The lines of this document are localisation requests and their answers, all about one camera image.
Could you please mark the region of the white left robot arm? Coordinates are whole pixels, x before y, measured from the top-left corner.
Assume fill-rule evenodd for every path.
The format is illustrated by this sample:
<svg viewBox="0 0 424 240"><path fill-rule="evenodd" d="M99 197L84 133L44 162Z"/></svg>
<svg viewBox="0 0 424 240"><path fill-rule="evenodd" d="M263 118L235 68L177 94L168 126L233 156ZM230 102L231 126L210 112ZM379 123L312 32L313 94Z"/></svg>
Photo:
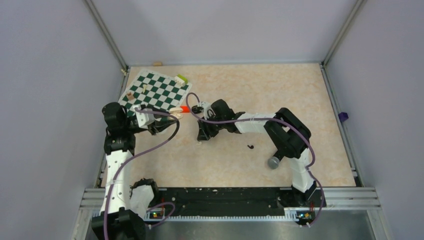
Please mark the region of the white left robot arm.
<svg viewBox="0 0 424 240"><path fill-rule="evenodd" d="M180 128L179 119L144 104L135 107L133 116L128 116L127 108L118 102L106 104L101 112L107 125L104 141L107 175L103 203L99 215L92 218L91 229L99 240L144 240L144 215L131 209L130 163L141 156L135 153L135 135L149 132L154 136L175 125L174 132L165 140L168 143Z"/></svg>

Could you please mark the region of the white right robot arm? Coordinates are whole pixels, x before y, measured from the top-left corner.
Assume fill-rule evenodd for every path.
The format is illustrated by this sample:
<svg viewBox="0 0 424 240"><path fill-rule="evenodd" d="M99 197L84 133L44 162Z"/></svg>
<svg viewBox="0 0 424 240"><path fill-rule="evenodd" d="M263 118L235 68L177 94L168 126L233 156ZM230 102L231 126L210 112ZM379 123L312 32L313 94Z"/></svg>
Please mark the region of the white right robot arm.
<svg viewBox="0 0 424 240"><path fill-rule="evenodd" d="M292 170L293 200L299 206L307 206L314 198L317 182L308 172L311 164L310 130L287 108L272 114L234 112L219 99L213 103L200 102L192 110L203 113L197 123L198 141L208 141L220 130L233 134L266 134L276 147L276 152L267 161L271 169L287 159Z"/></svg>

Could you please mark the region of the white earbud charging case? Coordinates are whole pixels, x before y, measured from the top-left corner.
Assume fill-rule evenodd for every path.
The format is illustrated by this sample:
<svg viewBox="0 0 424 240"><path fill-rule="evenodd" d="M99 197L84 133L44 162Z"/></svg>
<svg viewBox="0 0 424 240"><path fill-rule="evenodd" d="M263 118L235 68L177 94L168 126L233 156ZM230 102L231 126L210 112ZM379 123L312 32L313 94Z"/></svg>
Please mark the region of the white earbud charging case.
<svg viewBox="0 0 424 240"><path fill-rule="evenodd" d="M172 111L169 113L171 116L177 118L178 120L183 118L183 113L181 111Z"/></svg>

